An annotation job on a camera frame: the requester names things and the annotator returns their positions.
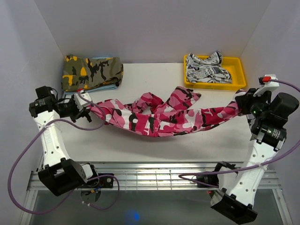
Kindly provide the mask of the pink camouflage trousers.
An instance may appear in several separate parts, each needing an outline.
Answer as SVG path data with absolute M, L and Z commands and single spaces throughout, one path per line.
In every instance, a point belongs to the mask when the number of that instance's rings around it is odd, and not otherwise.
M 117 99 L 109 99 L 91 105 L 90 111 L 104 119 L 107 125 L 149 137 L 208 131 L 241 115 L 235 99 L 224 107 L 193 109 L 200 97 L 200 93 L 178 86 L 166 101 L 147 92 L 133 103 L 123 104 Z

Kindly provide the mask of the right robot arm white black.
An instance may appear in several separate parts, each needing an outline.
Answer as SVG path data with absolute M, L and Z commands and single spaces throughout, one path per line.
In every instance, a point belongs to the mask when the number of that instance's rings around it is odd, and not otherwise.
M 235 172 L 232 165 L 222 162 L 211 177 L 218 190 L 210 195 L 210 207 L 238 225 L 255 221 L 255 194 L 267 170 L 263 163 L 272 160 L 283 146 L 284 125 L 299 107 L 298 99 L 287 93 L 280 92 L 274 99 L 270 91 L 261 96 L 254 93 L 255 89 L 250 89 L 236 97 L 241 113 L 249 118 L 252 134 L 242 170 Z

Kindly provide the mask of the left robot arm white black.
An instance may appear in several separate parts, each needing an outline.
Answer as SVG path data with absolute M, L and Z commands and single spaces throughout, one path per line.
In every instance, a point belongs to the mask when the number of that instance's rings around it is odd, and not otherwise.
M 36 89 L 37 99 L 30 103 L 29 112 L 39 130 L 42 131 L 43 168 L 38 172 L 39 180 L 55 195 L 60 196 L 81 185 L 95 187 L 99 175 L 90 163 L 80 165 L 71 159 L 61 135 L 59 119 L 69 117 L 72 122 L 85 117 L 91 122 L 92 102 L 88 93 L 80 90 L 69 99 L 57 99 L 51 87 Z

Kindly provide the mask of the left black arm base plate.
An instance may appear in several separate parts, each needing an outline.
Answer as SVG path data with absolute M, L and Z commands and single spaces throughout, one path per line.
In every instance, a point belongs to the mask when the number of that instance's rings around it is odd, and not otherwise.
M 112 188 L 113 187 L 113 173 L 97 173 L 88 182 L 80 186 L 80 188 Z

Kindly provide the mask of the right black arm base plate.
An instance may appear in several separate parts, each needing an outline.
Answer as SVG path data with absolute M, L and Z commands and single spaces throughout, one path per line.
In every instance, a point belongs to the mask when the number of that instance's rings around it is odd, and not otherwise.
M 217 175 L 197 175 L 196 180 L 198 188 L 217 188 L 219 185 Z

